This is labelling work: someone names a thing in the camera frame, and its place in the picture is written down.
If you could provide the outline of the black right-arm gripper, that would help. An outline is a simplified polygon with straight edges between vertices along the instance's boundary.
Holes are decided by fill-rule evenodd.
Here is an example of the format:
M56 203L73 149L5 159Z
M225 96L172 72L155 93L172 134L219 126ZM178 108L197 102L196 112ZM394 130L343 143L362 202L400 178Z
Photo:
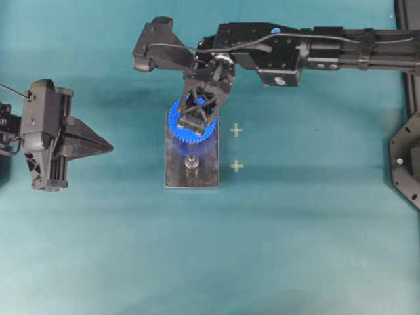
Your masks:
M212 58L206 64L195 62L184 72L183 78L177 126L204 131L213 124L220 105L230 94L235 78L234 65L225 57Z

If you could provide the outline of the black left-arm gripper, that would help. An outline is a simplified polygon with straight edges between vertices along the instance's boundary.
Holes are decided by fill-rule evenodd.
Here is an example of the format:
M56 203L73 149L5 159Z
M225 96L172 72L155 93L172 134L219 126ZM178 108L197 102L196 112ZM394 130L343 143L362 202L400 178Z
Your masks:
M46 190L61 190L68 187L68 161L109 153L114 149L88 125L70 116L74 94L71 89L56 87L55 91L60 96L60 122L58 136L54 140L50 156L50 174L47 178Z

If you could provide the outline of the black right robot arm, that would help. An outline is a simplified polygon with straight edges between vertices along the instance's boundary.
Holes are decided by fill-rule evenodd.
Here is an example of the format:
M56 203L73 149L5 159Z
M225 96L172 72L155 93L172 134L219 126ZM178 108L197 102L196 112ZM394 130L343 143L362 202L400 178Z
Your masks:
M419 75L419 30L294 29L271 23L221 24L203 38L185 86L175 125L201 136L230 94L237 65L268 86L295 87L303 69L397 70Z

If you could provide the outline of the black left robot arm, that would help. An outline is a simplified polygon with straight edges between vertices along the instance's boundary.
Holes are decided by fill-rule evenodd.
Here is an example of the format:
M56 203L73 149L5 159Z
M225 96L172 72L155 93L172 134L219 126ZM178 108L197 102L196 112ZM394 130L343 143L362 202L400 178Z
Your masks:
M80 119L70 115L73 91L34 87L28 91L21 116L1 104L1 154L18 143L26 158L34 190L56 192L68 187L70 160L111 152L114 147Z

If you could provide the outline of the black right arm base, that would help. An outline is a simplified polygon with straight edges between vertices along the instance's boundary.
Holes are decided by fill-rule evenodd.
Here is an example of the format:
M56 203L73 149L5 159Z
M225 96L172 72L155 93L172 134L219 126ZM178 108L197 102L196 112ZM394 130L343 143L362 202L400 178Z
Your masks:
M394 1L399 30L419 30L419 1ZM419 210L419 77L403 74L407 118L389 141L392 184Z

